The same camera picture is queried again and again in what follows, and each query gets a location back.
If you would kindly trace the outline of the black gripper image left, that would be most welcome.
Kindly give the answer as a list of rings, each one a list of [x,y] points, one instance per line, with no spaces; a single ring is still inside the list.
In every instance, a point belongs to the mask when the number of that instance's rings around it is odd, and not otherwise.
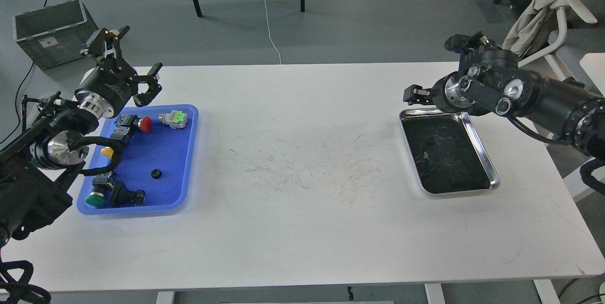
[[[118,30],[101,28],[93,32],[80,48],[80,55],[94,59],[98,67],[91,71],[74,92],[77,108],[91,113],[97,119],[115,118],[131,97],[135,106],[147,106],[162,91],[158,77],[164,66],[162,63],[156,63],[142,76],[132,67],[126,68],[127,62],[123,59],[120,41],[129,30],[130,26]],[[140,84],[147,85],[147,90],[143,93],[138,92]]]

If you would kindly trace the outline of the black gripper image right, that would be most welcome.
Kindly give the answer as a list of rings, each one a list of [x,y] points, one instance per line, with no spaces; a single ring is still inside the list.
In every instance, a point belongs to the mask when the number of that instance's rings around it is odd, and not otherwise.
[[[460,78],[457,73],[451,73],[440,78],[432,88],[411,85],[404,89],[403,102],[408,105],[432,105],[445,113],[466,112],[473,101],[466,98],[458,88]]]

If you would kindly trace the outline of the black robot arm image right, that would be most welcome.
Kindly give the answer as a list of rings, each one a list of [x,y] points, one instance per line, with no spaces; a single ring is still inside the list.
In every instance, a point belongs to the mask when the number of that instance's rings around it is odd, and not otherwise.
[[[459,54],[458,69],[431,88],[413,84],[403,92],[408,105],[434,105],[445,113],[494,113],[540,142],[573,147],[592,160],[580,167],[582,182],[604,193],[593,172],[604,166],[604,98],[567,78],[543,77],[519,67],[519,57],[486,37],[452,35],[444,43]]]

